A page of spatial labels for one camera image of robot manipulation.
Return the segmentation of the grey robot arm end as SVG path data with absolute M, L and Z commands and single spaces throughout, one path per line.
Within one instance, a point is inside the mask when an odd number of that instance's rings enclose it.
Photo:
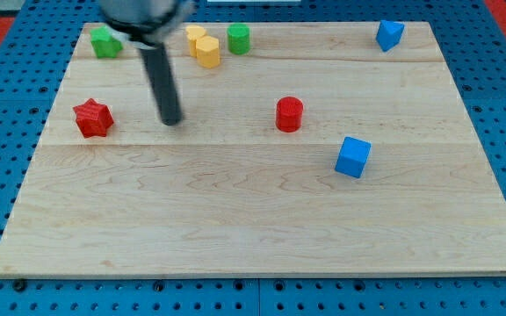
M 98 0 L 98 6 L 115 39 L 143 47 L 163 43 L 195 11 L 190 0 Z

